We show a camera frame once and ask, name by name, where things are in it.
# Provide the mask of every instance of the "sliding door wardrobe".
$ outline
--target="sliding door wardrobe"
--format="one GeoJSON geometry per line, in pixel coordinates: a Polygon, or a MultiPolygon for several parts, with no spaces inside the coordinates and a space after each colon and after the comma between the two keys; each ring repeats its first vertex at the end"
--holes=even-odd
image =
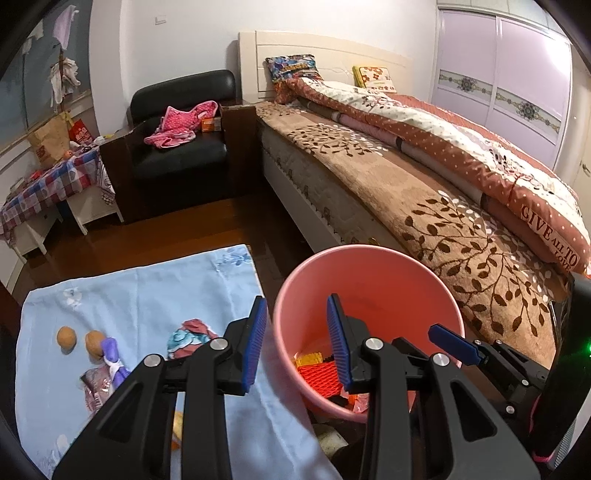
{"type": "Polygon", "coordinates": [[[487,127],[554,168],[572,65],[559,34],[491,15],[440,11],[432,103],[487,127]]]}

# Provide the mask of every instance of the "bed frame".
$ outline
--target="bed frame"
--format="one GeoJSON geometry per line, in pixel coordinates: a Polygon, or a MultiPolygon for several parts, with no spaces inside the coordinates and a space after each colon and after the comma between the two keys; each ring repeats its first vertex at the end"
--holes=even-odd
{"type": "MultiPolygon", "coordinates": [[[[354,65],[383,66],[388,69],[398,93],[413,94],[412,61],[391,51],[302,33],[240,32],[238,38],[242,98],[250,103],[271,100],[275,96],[265,58],[304,53],[314,55],[318,71],[325,80],[354,85],[354,65]]],[[[265,178],[314,252],[343,242],[269,155],[263,155],[263,169],[265,178]]],[[[396,250],[405,252],[403,247],[396,250]]]]}

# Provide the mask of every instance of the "light blue mat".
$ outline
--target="light blue mat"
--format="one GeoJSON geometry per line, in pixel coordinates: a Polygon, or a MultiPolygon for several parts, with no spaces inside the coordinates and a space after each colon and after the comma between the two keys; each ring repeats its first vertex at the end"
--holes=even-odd
{"type": "MultiPolygon", "coordinates": [[[[21,443],[51,477],[69,442],[89,419],[79,377],[91,363],[84,336],[96,329],[119,343],[133,370],[150,353],[166,357],[167,340],[180,325],[200,319],[218,335],[246,317],[261,288],[245,245],[149,267],[69,280],[29,294],[17,345],[16,410],[21,443]],[[64,355],[60,327],[72,327],[78,344],[64,355]]],[[[179,396],[177,409],[184,398],[179,396]]],[[[236,480],[336,480],[295,387],[280,364],[267,328],[255,385],[246,397],[226,397],[226,420],[236,480]]],[[[178,451],[172,479],[179,479],[178,451]]],[[[89,459],[105,466],[100,452],[89,459]]]]}

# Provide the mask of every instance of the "sofa seat cushion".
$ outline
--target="sofa seat cushion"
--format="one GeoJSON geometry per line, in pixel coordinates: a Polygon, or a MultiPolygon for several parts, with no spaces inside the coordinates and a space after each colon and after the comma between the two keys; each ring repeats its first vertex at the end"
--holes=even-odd
{"type": "Polygon", "coordinates": [[[221,132],[197,132],[197,138],[174,148],[152,148],[134,164],[138,179],[154,179],[194,168],[226,163],[226,145],[221,132]]]}

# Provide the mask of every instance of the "pink trash can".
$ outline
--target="pink trash can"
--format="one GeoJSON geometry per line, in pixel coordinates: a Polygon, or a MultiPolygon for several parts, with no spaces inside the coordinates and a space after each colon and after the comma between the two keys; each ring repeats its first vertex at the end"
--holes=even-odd
{"type": "MultiPolygon", "coordinates": [[[[427,267],[408,255],[374,245],[344,245],[324,250],[299,265],[275,302],[273,328],[279,356],[312,410],[364,423],[366,413],[339,407],[315,392],[293,359],[307,353],[332,354],[326,300],[340,297],[346,315],[363,320],[372,336],[390,342],[404,337],[427,355],[441,351],[429,341],[429,327],[441,323],[465,335],[452,294],[427,267]]],[[[409,405],[414,393],[409,393],[409,405]]]]}

